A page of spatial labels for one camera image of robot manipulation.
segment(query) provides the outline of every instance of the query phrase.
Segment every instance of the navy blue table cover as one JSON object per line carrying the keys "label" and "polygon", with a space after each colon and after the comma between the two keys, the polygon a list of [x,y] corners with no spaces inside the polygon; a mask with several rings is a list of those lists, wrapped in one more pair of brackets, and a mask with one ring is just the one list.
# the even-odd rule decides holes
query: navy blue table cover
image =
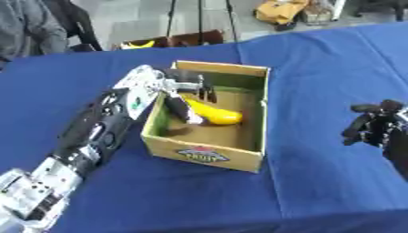
{"label": "navy blue table cover", "polygon": [[273,67],[259,174],[151,157],[135,125],[52,232],[406,232],[408,185],[381,150],[342,145],[351,104],[408,102],[408,25],[189,48],[42,56],[0,74],[0,172],[31,170],[131,68],[178,59]]}

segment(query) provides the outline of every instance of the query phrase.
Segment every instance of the gray floor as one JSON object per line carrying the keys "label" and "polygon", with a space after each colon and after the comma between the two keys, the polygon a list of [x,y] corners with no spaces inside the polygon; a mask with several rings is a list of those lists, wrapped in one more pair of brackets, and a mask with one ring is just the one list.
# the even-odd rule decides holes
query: gray floor
{"label": "gray floor", "polygon": [[[269,24],[258,21],[252,10],[263,0],[230,0],[234,7],[234,21],[240,40],[276,34]],[[144,39],[166,34],[171,0],[72,0],[91,15],[97,37],[105,49],[125,40]],[[232,41],[229,15],[222,0],[204,0],[204,29],[220,29],[227,41]],[[294,31],[305,31],[337,26],[367,25],[394,21],[393,12],[384,10],[367,13],[364,17],[351,16],[354,1],[349,0],[342,17],[328,25],[298,24]],[[198,31],[198,1],[178,0],[172,34]]]}

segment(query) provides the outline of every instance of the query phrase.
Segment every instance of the banana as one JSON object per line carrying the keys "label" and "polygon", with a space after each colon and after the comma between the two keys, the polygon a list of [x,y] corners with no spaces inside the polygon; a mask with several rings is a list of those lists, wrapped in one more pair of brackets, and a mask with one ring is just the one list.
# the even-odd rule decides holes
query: banana
{"label": "banana", "polygon": [[138,48],[152,47],[152,46],[154,46],[154,44],[155,44],[155,41],[151,40],[151,41],[145,43],[142,46],[133,45],[132,43],[129,42],[127,44],[125,44],[125,43],[120,44],[120,47],[122,49],[138,49]]}
{"label": "banana", "polygon": [[207,106],[190,98],[184,97],[184,100],[199,116],[205,117],[211,124],[233,125],[242,121],[242,114],[239,112]]}

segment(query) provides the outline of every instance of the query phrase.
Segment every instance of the robotic hand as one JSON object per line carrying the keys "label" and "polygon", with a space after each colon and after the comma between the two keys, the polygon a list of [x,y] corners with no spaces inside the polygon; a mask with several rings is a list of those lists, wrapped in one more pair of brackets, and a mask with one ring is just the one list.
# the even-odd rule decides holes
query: robotic hand
{"label": "robotic hand", "polygon": [[362,141],[382,148],[383,155],[408,180],[408,106],[384,100],[378,106],[352,106],[352,111],[362,115],[342,132],[344,145]]}
{"label": "robotic hand", "polygon": [[182,70],[139,66],[89,104],[59,137],[56,149],[31,174],[12,169],[0,177],[0,232],[48,231],[69,198],[96,168],[108,162],[131,125],[165,93],[170,109],[187,123],[201,124],[178,91],[216,102],[203,76]]}

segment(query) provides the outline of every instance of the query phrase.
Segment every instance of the box label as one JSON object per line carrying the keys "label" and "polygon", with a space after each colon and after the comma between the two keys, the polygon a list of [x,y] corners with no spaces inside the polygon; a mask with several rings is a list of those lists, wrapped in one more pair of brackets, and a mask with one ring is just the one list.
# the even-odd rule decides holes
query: box label
{"label": "box label", "polygon": [[177,153],[185,156],[189,160],[194,160],[200,163],[213,163],[229,161],[227,157],[207,147],[193,147],[191,149],[176,150]]}

